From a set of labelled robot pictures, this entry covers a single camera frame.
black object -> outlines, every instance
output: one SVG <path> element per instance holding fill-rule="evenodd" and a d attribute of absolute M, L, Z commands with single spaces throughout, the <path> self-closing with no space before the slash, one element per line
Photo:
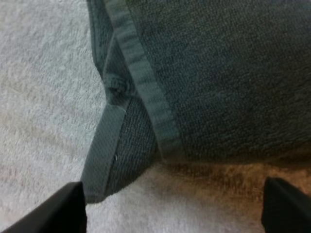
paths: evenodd
<path fill-rule="evenodd" d="M 3 233 L 86 233 L 83 185 L 69 183 Z"/>
<path fill-rule="evenodd" d="M 261 222 L 266 233 L 311 233 L 311 199 L 281 178 L 267 178 Z"/>

terry cloth texture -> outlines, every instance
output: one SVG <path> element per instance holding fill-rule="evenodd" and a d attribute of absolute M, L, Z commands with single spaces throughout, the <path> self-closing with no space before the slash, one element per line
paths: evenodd
<path fill-rule="evenodd" d="M 88 6 L 108 101 L 82 175 L 88 202 L 132 182 L 157 147 L 167 163 L 310 164 L 310 1 Z"/>

towel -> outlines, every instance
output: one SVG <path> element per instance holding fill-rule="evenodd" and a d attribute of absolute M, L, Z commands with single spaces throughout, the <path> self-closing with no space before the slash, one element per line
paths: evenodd
<path fill-rule="evenodd" d="M 100 202 L 154 161 L 310 165 L 308 0 L 88 0 L 107 106 L 81 177 Z"/>

dark gray towel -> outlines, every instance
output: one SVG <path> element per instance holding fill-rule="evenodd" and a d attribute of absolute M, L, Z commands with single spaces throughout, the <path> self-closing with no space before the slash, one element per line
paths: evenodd
<path fill-rule="evenodd" d="M 88 7 L 107 106 L 82 175 L 87 202 L 157 158 L 311 164 L 309 0 Z"/>

beige carpet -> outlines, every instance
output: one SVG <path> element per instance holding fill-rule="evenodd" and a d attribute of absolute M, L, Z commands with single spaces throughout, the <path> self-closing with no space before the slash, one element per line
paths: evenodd
<path fill-rule="evenodd" d="M 79 180 L 104 105 L 85 1 L 0 0 L 0 231 Z M 306 170 L 156 165 L 88 206 L 88 232 L 260 233 L 267 175 L 311 190 Z"/>

